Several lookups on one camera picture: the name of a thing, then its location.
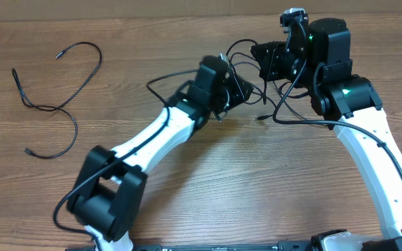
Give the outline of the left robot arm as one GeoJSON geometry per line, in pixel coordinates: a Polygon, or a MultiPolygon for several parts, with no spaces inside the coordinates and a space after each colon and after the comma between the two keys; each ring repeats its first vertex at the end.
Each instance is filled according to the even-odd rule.
{"type": "Polygon", "coordinates": [[[211,115],[227,113],[253,92],[252,84],[220,56],[205,56],[195,74],[163,101],[161,113],[143,131],[110,150],[95,146],[86,156],[64,201],[95,250],[132,250],[128,232],[151,170],[211,115]]]}

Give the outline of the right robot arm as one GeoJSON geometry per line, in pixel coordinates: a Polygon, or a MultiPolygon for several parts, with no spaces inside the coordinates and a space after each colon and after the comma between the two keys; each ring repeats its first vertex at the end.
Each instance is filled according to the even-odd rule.
{"type": "Polygon", "coordinates": [[[251,51],[266,81],[287,79],[305,88],[318,118],[333,130],[355,162],[375,205],[381,236],[337,229],[311,238],[312,250],[402,250],[402,154],[372,83],[352,73],[345,21],[309,22],[301,11],[282,14],[288,39],[251,51]]]}

